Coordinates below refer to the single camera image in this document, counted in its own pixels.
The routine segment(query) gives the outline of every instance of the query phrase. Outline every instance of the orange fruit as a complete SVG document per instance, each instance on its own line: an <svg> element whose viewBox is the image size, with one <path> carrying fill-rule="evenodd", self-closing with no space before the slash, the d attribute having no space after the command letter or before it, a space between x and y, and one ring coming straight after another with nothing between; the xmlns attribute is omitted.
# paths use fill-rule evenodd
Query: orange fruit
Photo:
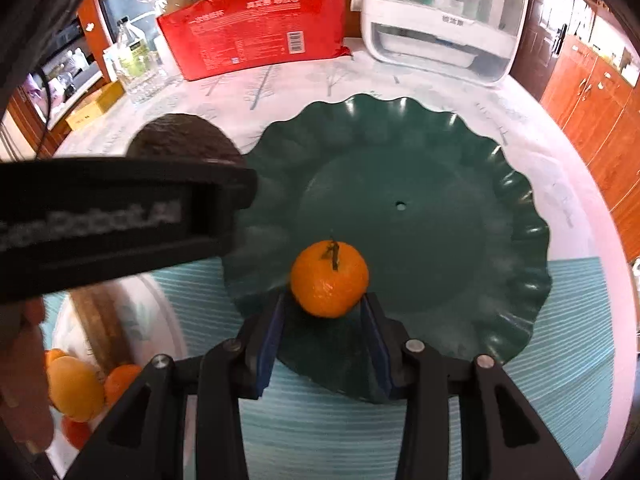
<svg viewBox="0 0 640 480"><path fill-rule="evenodd" d="M302 251L291 267L291 291L312 316L344 316L368 285L364 258L344 242L315 243Z"/></svg>
<svg viewBox="0 0 640 480"><path fill-rule="evenodd" d="M60 348L52 348L51 350L47 350L44 353L45 366L49 368L49 366L51 366L51 363L53 361L55 361L59 357L64 357L66 355L68 354L64 350L61 350Z"/></svg>
<svg viewBox="0 0 640 480"><path fill-rule="evenodd" d="M104 381L107 406L111 407L116 403L141 371L142 368L138 365L121 365L111 371Z"/></svg>
<svg viewBox="0 0 640 480"><path fill-rule="evenodd" d="M91 428L86 422L76 422L66 415L62 417L60 426L62 434L69 441L69 444L77 450L81 450L91 436Z"/></svg>
<svg viewBox="0 0 640 480"><path fill-rule="evenodd" d="M47 368L49 399L56 409L76 422L87 422L104 406L104 388L95 370L71 356L62 356Z"/></svg>

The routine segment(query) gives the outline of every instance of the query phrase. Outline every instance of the finger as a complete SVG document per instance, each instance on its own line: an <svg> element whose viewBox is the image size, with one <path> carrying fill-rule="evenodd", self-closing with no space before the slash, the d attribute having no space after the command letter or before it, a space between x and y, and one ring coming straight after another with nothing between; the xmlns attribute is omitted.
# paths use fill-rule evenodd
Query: finger
<svg viewBox="0 0 640 480"><path fill-rule="evenodd" d="M45 310L42 298L31 298L24 302L22 314L32 325L39 325L44 321Z"/></svg>
<svg viewBox="0 0 640 480"><path fill-rule="evenodd" d="M53 440L42 334L23 329L10 348L0 352L0 416L17 442L44 451Z"/></svg>

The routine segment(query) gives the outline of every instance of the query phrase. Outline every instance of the white tablecloth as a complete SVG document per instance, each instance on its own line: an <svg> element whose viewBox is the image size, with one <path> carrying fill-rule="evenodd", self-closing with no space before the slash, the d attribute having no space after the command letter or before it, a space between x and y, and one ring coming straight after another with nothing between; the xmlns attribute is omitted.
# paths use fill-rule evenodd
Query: white tablecloth
<svg viewBox="0 0 640 480"><path fill-rule="evenodd" d="M486 89L445 76L375 61L359 40L353 55L265 66L196 82L174 81L150 101L121 99L106 115L72 132L56 156L121 155L140 127L165 113L199 115L215 123L242 152L274 121L295 117L314 101L341 102L357 93L414 98L451 111L498 142L534 189L550 225L549 260L599 257L610 301L615 348L609 418L600 446L578 470L598 480L610 467L625 430L636 368L633 289L620 240L600 192L564 133L511 77Z"/></svg>

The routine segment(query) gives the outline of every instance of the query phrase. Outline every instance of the barcode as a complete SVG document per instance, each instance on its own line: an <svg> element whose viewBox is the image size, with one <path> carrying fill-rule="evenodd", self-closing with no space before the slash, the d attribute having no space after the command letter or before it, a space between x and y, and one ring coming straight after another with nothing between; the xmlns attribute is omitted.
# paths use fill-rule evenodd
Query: barcode
<svg viewBox="0 0 640 480"><path fill-rule="evenodd" d="M302 54L305 51L305 35L301 30L287 32L287 42L289 43L290 54Z"/></svg>

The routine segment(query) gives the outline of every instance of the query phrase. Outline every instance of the green plate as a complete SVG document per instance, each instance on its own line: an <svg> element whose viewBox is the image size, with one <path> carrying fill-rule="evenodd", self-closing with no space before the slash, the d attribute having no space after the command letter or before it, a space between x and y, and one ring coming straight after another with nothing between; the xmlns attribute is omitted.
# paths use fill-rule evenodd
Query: green plate
<svg viewBox="0 0 640 480"><path fill-rule="evenodd" d="M316 102L270 124L245 158L258 195L223 259L243 316L287 286L300 251L333 235L364 256L369 291L411 337L501 363L529 342L551 288L549 228L526 177L456 114L364 94ZM383 400L357 308L333 320L287 312L278 357L330 390Z"/></svg>

